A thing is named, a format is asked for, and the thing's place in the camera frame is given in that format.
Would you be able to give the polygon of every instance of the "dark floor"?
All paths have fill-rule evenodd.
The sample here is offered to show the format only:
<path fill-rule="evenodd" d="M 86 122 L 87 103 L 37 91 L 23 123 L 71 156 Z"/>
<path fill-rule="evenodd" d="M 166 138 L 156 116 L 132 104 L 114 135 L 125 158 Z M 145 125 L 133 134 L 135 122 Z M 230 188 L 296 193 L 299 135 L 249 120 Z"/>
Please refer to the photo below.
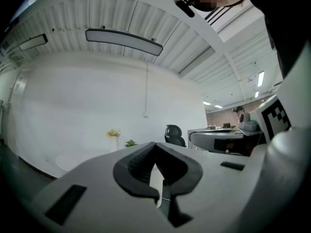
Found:
<path fill-rule="evenodd" d="M 3 144 L 0 144 L 0 168 L 16 196 L 26 202 L 53 181 L 31 169 Z"/>

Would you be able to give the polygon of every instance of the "computer monitor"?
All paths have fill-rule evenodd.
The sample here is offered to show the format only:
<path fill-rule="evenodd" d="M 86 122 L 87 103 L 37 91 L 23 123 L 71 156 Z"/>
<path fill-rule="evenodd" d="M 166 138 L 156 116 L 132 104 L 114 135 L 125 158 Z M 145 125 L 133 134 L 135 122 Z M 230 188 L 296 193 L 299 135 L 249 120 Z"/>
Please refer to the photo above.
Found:
<path fill-rule="evenodd" d="M 230 123 L 224 123 L 224 129 L 230 129 L 231 125 Z"/>

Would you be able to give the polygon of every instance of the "black shirt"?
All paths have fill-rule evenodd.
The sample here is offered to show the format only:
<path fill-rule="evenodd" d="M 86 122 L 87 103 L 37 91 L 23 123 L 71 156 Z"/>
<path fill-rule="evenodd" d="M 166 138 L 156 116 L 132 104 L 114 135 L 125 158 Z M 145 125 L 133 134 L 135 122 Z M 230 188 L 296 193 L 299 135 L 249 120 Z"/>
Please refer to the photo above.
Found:
<path fill-rule="evenodd" d="M 271 47 L 277 50 L 283 78 L 310 41 L 310 0 L 250 0 L 265 15 Z"/>

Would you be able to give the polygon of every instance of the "office chair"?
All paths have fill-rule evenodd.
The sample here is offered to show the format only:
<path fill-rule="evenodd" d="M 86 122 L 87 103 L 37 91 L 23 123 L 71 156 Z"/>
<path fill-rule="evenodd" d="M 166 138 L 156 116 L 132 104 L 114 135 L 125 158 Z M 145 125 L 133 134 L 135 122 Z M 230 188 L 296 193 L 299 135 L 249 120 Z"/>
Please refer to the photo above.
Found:
<path fill-rule="evenodd" d="M 177 125 L 166 125 L 166 130 L 164 134 L 165 142 L 171 143 L 177 146 L 186 147 L 184 138 L 182 138 L 182 131 Z"/>

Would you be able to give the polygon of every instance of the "brown wall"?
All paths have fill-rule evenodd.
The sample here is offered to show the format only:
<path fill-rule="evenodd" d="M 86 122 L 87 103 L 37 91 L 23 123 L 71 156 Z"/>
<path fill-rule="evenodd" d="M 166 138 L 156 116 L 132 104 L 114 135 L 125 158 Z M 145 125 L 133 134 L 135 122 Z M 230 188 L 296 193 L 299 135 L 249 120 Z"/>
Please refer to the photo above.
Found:
<path fill-rule="evenodd" d="M 259 107 L 259 105 L 261 105 L 263 102 L 262 100 L 266 101 L 268 98 L 270 98 L 270 96 L 265 97 L 263 99 L 254 101 L 254 102 L 250 102 L 247 104 L 243 105 L 243 108 L 245 110 L 245 112 L 251 112 L 255 109 L 257 109 Z M 216 126 L 220 126 L 222 127 L 224 125 L 224 123 L 230 123 L 231 126 L 238 125 L 238 121 L 239 121 L 239 117 L 237 115 L 237 113 L 232 111 L 233 107 L 227 110 L 223 110 L 223 111 L 218 111 L 218 112 L 213 112 L 213 113 L 208 113 L 206 114 L 207 117 L 207 125 L 216 125 Z"/>

